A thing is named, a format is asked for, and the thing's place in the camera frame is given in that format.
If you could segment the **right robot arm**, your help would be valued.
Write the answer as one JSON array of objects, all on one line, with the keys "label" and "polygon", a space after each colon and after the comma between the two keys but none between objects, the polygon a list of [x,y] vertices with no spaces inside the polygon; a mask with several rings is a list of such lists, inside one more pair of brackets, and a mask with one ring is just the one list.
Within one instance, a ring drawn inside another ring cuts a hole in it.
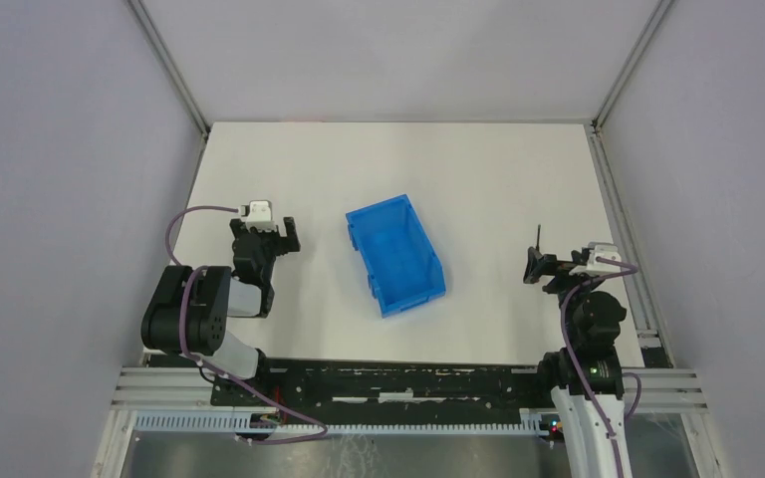
[{"label": "right robot arm", "polygon": [[616,340],[628,310],[601,290],[608,280],[633,275],[614,244],[592,242],[561,260],[539,246],[527,251],[523,281],[548,282],[542,290],[558,299],[563,345],[544,354],[537,377],[559,421],[550,428],[564,441],[575,477],[630,477],[625,433],[624,371]]}]

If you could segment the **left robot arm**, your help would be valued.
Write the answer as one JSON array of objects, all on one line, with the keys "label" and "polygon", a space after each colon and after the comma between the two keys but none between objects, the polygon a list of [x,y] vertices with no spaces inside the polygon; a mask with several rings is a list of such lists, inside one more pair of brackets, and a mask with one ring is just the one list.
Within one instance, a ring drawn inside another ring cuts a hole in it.
[{"label": "left robot arm", "polygon": [[170,356],[183,356],[215,368],[219,374],[250,379],[265,355],[228,332],[228,320],[264,319],[271,312],[276,260],[298,253],[301,244],[293,217],[284,232],[263,222],[233,219],[231,266],[164,269],[140,324],[143,345]]}]

